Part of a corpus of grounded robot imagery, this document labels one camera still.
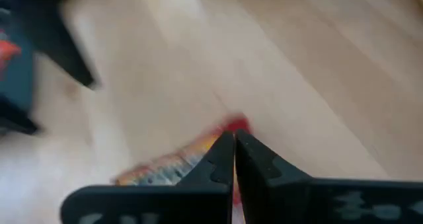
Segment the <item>teal plastic bin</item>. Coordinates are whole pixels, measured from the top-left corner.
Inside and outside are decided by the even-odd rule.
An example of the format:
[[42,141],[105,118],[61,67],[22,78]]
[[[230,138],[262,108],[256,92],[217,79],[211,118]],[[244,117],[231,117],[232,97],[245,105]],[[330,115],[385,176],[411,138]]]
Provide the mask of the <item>teal plastic bin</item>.
[[0,18],[0,117],[32,108],[34,46],[20,25]]

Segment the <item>red Maruchan noodle pack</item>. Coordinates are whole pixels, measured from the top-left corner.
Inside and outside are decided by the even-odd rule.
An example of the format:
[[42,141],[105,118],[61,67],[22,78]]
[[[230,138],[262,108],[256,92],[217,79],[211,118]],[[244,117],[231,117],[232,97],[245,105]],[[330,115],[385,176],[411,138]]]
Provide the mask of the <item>red Maruchan noodle pack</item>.
[[249,120],[244,114],[232,114],[224,118],[187,145],[125,170],[115,176],[112,183],[118,186],[175,185],[200,162],[224,131],[236,130],[251,132]]

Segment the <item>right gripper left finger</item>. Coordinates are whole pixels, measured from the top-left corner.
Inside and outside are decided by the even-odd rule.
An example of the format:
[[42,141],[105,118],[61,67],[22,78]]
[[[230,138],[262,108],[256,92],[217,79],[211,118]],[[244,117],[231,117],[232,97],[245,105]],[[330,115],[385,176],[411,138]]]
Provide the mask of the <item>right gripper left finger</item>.
[[173,186],[86,186],[66,197],[62,224],[231,224],[235,140],[225,131]]

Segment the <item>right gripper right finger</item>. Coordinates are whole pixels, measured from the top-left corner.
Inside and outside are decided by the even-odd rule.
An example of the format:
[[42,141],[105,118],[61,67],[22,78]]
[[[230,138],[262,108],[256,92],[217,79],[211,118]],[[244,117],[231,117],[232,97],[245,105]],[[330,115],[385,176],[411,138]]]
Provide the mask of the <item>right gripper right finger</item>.
[[235,135],[246,224],[423,224],[423,182],[315,178],[253,135]]

